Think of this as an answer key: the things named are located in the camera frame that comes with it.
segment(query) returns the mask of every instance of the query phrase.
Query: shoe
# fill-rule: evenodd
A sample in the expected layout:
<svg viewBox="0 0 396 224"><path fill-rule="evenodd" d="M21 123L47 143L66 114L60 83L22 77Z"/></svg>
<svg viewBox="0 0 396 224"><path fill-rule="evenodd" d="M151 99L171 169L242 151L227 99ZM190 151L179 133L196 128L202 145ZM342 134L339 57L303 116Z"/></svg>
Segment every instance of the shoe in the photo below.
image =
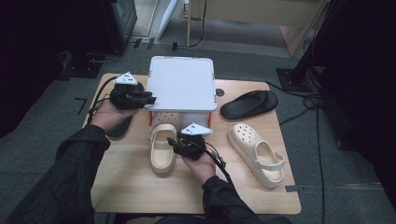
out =
<svg viewBox="0 0 396 224"><path fill-rule="evenodd" d="M126 118L122 123L117 124L114 128L110 129L106 135L109 137L121 137L128 130L129 124L131 123L132 117Z"/></svg>
<svg viewBox="0 0 396 224"><path fill-rule="evenodd" d="M277 97L271 91L250 91L220 108L225 119L249 119L267 113L277 106Z"/></svg>
<svg viewBox="0 0 396 224"><path fill-rule="evenodd" d="M263 186L271 189L282 182L284 157L274 152L253 128L244 123L235 124L227 138Z"/></svg>
<svg viewBox="0 0 396 224"><path fill-rule="evenodd" d="M160 124L172 124L179 132L181 128L181 114L170 112L157 112L152 119L150 132Z"/></svg>
<svg viewBox="0 0 396 224"><path fill-rule="evenodd" d="M175 166L176 154L168 144L168 137L177 138L177 130L171 124L160 124L151 133L149 161L156 173L168 173Z"/></svg>

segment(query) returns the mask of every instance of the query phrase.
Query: black slide sandal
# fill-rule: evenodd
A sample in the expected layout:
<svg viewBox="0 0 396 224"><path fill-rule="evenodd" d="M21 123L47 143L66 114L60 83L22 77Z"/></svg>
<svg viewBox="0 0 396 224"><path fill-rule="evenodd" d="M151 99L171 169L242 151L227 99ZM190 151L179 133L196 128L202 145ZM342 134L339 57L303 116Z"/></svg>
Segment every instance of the black slide sandal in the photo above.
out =
<svg viewBox="0 0 396 224"><path fill-rule="evenodd" d="M139 82L137 83L136 91L144 91L143 85ZM106 135L109 137L121 137L128 130L129 124L131 123L132 117L126 118L122 123L116 125L114 128L110 129Z"/></svg>
<svg viewBox="0 0 396 224"><path fill-rule="evenodd" d="M250 91L223 105L220 114L226 119L248 119L269 112L277 106L271 91Z"/></svg>

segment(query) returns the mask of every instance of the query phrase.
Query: person's right hand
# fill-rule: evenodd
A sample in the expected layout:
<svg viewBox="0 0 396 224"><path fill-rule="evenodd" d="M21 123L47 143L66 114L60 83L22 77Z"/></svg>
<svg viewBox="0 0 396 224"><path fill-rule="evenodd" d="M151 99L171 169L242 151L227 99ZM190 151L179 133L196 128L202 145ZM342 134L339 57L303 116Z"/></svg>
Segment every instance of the person's right hand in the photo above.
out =
<svg viewBox="0 0 396 224"><path fill-rule="evenodd" d="M216 164L205 152L198 161L182 157L183 161L190 167L195 178L203 185L207 179L216 175Z"/></svg>

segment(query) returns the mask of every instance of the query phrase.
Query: beige clog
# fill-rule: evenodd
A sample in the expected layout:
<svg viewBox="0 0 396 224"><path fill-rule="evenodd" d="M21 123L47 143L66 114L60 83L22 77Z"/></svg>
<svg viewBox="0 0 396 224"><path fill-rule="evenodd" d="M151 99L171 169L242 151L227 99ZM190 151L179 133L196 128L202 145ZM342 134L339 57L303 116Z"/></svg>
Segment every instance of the beige clog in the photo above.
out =
<svg viewBox="0 0 396 224"><path fill-rule="evenodd" d="M152 118L149 131L152 131L160 124L172 124L176 130L180 131L181 128L181 114L171 112L156 112Z"/></svg>
<svg viewBox="0 0 396 224"><path fill-rule="evenodd" d="M176 154L168 144L168 137L177 137L177 130L171 124L160 124L151 133L149 161L152 170L157 173L168 173L175 166Z"/></svg>
<svg viewBox="0 0 396 224"><path fill-rule="evenodd" d="M275 188L282 182L284 157L274 152L253 128L244 123L235 124L227 138L263 186Z"/></svg>

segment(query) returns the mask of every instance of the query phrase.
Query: cable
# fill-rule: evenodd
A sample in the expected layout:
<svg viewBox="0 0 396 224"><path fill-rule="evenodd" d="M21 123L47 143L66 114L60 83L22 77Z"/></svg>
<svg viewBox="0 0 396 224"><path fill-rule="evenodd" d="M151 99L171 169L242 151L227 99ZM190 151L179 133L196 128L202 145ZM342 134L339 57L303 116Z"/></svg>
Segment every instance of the cable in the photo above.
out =
<svg viewBox="0 0 396 224"><path fill-rule="evenodd" d="M134 43L136 43L135 41L132 41L132 42L128 42L128 44L127 45L132 45L132 44L134 44ZM165 45L165 44L152 44L153 46L160 46L160 47L170 47L170 48L172 48L172 45ZM187 47L187 46L177 46L179 49L200 49L201 47Z"/></svg>
<svg viewBox="0 0 396 224"><path fill-rule="evenodd" d="M278 86L267 82L268 85L275 87L276 89L279 89L281 91L283 91L281 88L279 88ZM284 121L279 123L279 126L282 124L285 124L291 120L297 119L299 118L301 115L305 114L307 111L309 110L317 110L317 147L318 147L318 160L319 160L319 172L320 172L320 182L321 182L321 195L322 195L322 223L324 224L326 222L326 200L325 200L325 184L324 184L324 175L323 175L323 164L322 164L322 156L321 156L321 147L320 147L320 131L319 131L319 110L321 108L321 102L316 103L314 102L313 99L320 99L320 96L316 93L314 94L308 94L308 95L300 95L300 94L296 94L293 92L289 92L289 91L283 91L287 94L291 94L291 95L295 95L298 97L303 97L303 104L305 106L305 110L303 112L301 112L299 115L297 116L293 116L291 118L285 119Z"/></svg>
<svg viewBox="0 0 396 224"><path fill-rule="evenodd" d="M111 77L111 78L109 78L103 85L102 85L102 87L100 88L100 90L99 90L99 92L97 92L96 93L96 96L95 96L95 99L94 99L94 101L93 101L93 104L92 104L92 108L88 111L88 113L89 113L89 116L88 116L88 120L87 120L87 123L89 124L89 123L91 123L91 121L92 121L92 118L93 118L93 112L95 112L95 110L97 110L98 109L98 103L99 103L99 96L102 94L102 91L103 91L103 89L105 88L105 86L107 85L107 83L108 82L110 82L111 80L114 80L114 79L116 79L117 77Z"/></svg>
<svg viewBox="0 0 396 224"><path fill-rule="evenodd" d="M106 224L108 224L108 221L110 220L110 214L109 213L107 213L107 216L106 216Z"/></svg>
<svg viewBox="0 0 396 224"><path fill-rule="evenodd" d="M111 62L116 61L121 56L120 52L116 51L116 53L118 53L116 55L116 57L114 57L113 59L110 59L110 60L104 60L104 61L88 60L88 62L90 62L90 63L111 63Z"/></svg>
<svg viewBox="0 0 396 224"><path fill-rule="evenodd" d="M326 200L324 195L324 176L323 176L323 164L321 157L320 133L319 133L319 106L317 108L317 145L318 145L318 158L319 158L319 170L320 170L321 193L322 193L322 223L326 223Z"/></svg>
<svg viewBox="0 0 396 224"><path fill-rule="evenodd" d="M233 184L233 181L231 180L230 174L228 174L228 172L225 170L225 162L224 162L224 160L222 159L222 157L220 156L220 154L218 153L218 151L217 151L212 145L210 145L209 143L205 142L206 144L208 144L208 145L210 145L210 146L212 147L211 149L213 149L213 150L216 151L216 153L217 153L217 155L219 156L219 158L216 158L216 157L213 155L213 153L209 151L209 149L208 149L207 147L201 147L200 145L198 145L198 144L196 144L196 143L194 143L194 142L192 142L192 141L190 141L190 140L187 140L187 139L183 139L183 138L182 138L181 140L182 140L182 141L189 142L190 144L195 145L196 147L202 149L207 155L209 155L210 158L212 158L212 160L215 162L215 164L216 164L216 165L220 168L220 170L224 173L224 176L225 176L225 178L227 179L228 183L230 183L230 184L235 188L235 185Z"/></svg>
<svg viewBox="0 0 396 224"><path fill-rule="evenodd" d="M330 14L330 12L332 11L332 7L335 5L335 2L336 2L336 0L332 0L331 2L330 2L330 7L329 7L329 9L327 10L327 12L326 12L326 15L325 15L325 17L324 17L324 21L326 21L326 19L327 19L327 17L329 16L329 14ZM317 30L315 30L315 32L314 32L314 37L313 37L313 41L312 41L312 50L311 50L311 55L312 55L312 62L315 64L315 65L323 65L324 64L324 60L323 59L318 59L318 60L321 60L321 64L317 64L317 62L316 62L316 59L315 59L315 55L314 55L314 49L315 49L315 42L316 42L316 32L317 32Z"/></svg>
<svg viewBox="0 0 396 224"><path fill-rule="evenodd" d="M204 38L204 33L205 33L206 3L207 3L207 0L205 0L204 16L202 17L202 34L201 34L201 38L199 39L199 41L198 41L196 44L191 45L191 46L190 46L191 48L194 48L194 47L197 46L199 43L201 43L202 39Z"/></svg>
<svg viewBox="0 0 396 224"><path fill-rule="evenodd" d="M320 89L321 85L318 83L318 78L323 73L323 68L320 67L320 72L319 72L317 69L317 66L311 66L308 68L306 73L309 77L309 80L312 82L312 84L314 84L315 87Z"/></svg>

